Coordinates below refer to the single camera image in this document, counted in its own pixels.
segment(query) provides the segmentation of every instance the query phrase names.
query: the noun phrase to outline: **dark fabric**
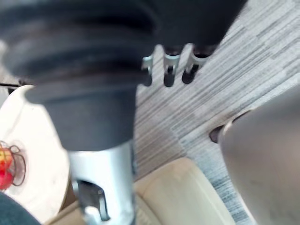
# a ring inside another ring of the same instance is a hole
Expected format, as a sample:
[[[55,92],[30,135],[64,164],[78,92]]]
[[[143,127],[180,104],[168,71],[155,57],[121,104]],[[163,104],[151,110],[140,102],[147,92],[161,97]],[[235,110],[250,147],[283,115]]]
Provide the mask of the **dark fabric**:
[[[40,223],[21,205],[0,193],[0,225],[40,225]]]

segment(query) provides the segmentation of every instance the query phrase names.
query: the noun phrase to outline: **floor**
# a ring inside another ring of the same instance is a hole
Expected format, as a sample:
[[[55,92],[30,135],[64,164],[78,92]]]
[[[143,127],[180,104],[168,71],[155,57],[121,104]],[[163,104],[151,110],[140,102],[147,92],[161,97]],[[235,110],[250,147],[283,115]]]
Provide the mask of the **floor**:
[[[237,225],[252,225],[228,177],[220,149],[208,133],[300,82],[299,0],[249,0],[222,44],[191,85],[180,74],[163,86],[162,48],[155,50],[153,85],[140,87],[135,139],[139,178],[185,156],[210,180]],[[0,82],[12,81],[0,68]],[[1,100],[5,93],[0,90]]]

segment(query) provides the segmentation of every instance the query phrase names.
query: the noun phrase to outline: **white round table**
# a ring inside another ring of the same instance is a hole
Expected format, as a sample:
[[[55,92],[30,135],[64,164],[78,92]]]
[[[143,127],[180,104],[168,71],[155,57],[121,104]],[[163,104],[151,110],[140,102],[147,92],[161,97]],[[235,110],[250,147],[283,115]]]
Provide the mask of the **white round table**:
[[[25,92],[31,88],[18,88],[2,105],[0,140],[17,145],[26,157],[24,183],[11,186],[5,194],[43,224],[59,212],[64,202],[69,162],[45,108],[25,99]]]

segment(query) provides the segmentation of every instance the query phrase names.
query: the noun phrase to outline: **beige leather seat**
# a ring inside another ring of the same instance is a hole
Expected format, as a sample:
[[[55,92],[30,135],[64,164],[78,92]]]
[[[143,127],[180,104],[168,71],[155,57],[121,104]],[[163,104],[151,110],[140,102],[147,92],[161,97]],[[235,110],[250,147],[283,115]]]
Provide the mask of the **beige leather seat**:
[[[234,225],[199,168],[187,158],[168,163],[135,183],[138,225]],[[47,225],[85,225],[78,203]]]

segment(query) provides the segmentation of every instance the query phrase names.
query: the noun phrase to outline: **wire fruit basket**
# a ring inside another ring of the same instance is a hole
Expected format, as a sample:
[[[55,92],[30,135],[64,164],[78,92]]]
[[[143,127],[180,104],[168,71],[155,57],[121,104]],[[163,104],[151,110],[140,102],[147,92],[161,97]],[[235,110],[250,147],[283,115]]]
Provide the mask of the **wire fruit basket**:
[[[26,174],[25,158],[16,145],[8,146],[0,141],[0,191],[21,186]]]

